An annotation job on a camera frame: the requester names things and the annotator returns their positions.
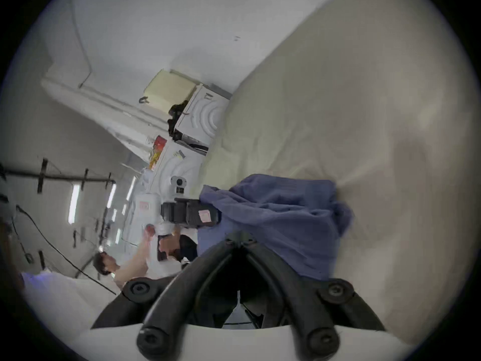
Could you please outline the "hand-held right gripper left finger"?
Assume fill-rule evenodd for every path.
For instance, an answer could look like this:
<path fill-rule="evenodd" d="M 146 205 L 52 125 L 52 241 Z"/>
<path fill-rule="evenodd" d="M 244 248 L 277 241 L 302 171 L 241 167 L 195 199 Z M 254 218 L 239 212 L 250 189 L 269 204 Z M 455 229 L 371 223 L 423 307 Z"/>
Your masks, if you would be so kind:
<path fill-rule="evenodd" d="M 173 358 L 185 324 L 220 329 L 238 304 L 238 282 L 229 271 L 238 243 L 210 247 L 177 276 L 133 279 L 101 312 L 92 329 L 141 323 L 136 346 L 146 358 Z"/>

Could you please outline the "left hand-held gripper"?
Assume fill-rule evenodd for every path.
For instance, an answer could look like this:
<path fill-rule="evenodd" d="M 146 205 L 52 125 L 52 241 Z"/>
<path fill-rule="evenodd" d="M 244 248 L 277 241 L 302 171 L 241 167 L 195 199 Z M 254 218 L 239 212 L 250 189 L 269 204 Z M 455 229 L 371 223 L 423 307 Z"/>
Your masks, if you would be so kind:
<path fill-rule="evenodd" d="M 129 210 L 129 235 L 143 236 L 144 229 L 153 225 L 156 235 L 168 236 L 174 224 L 184 227 L 212 227 L 220 223 L 221 212 L 211 204 L 184 197 L 187 187 L 184 176 L 142 176 Z M 179 238 L 181 261 L 194 261 L 197 244 L 189 236 Z"/>

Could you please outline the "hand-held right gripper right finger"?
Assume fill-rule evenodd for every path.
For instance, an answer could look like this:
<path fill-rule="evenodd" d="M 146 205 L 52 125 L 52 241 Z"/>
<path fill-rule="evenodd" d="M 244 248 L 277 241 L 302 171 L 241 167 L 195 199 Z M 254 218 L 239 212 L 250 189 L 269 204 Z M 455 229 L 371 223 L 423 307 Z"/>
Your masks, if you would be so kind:
<path fill-rule="evenodd" d="M 239 249 L 241 306 L 256 329 L 290 325 L 301 358 L 332 358 L 340 350 L 335 325 L 386 331 L 348 281 L 302 277 L 246 232 Z"/>

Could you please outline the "person's left hand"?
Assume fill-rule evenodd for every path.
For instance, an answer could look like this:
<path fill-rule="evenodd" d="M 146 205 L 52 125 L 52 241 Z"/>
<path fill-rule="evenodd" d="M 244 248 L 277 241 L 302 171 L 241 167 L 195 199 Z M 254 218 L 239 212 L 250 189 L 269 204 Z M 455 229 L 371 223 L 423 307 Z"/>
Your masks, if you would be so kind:
<path fill-rule="evenodd" d="M 173 232 L 168 235 L 159 237 L 158 243 L 158 261 L 173 259 L 178 262 L 182 261 L 181 247 L 180 247 L 181 229 L 175 227 Z"/>

